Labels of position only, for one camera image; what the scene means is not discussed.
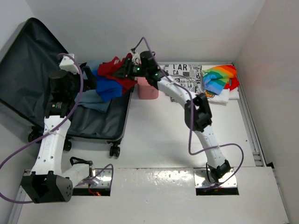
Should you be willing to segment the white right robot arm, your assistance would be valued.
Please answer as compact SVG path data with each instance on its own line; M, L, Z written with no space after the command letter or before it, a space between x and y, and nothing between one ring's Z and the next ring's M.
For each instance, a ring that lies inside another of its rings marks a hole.
M172 97L184 109L185 124L190 129L189 137L196 134L206 153L209 178L218 183L230 171L231 166L223 155L212 128L212 112L204 93L196 94L176 82L159 65L123 65L113 73L116 78L145 77L157 90Z

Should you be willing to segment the grey-blue cloth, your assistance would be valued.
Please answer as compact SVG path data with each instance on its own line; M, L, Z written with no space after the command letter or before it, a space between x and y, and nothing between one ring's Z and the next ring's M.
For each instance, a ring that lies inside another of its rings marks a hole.
M99 65L102 62L99 60L91 60L86 63L92 73L96 74ZM88 108L97 110L99 112L106 112L110 105L111 101L104 101L101 99L96 92L96 90L86 90L82 93L81 99L79 101L79 105Z

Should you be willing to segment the red shirt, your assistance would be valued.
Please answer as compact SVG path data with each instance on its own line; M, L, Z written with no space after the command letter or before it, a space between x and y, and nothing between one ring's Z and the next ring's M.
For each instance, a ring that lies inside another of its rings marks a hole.
M131 59L131 58L132 58L132 54L128 53L126 57L123 58L122 60L120 60L117 56L115 56L112 61L100 64L97 70L98 76L115 80L123 87L122 94L126 93L137 84L137 81L127 77L115 78L112 76L112 74L116 72L126 62L127 59Z

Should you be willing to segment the rainbow striped garment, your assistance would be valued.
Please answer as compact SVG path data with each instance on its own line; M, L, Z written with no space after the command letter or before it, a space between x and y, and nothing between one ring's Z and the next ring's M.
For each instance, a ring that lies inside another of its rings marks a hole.
M220 95L224 89L239 87L237 70L233 65L219 65L203 71L203 87L206 91Z

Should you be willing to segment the pink vanity case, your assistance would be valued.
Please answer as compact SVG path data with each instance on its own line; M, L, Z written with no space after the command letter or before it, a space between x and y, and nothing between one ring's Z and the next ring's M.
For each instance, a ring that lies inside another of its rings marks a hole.
M157 99L159 91L149 85L148 81L144 77L137 78L138 97L143 100Z

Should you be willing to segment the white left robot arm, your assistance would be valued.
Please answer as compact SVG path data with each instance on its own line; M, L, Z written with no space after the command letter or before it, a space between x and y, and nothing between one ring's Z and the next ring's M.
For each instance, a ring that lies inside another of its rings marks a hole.
M50 97L45 109L44 137L30 175L22 177L21 186L34 203L68 202L73 189L92 176L92 161L78 159L62 171L62 154L71 148L66 138L71 125L71 110L83 84L80 68L60 69L50 73Z

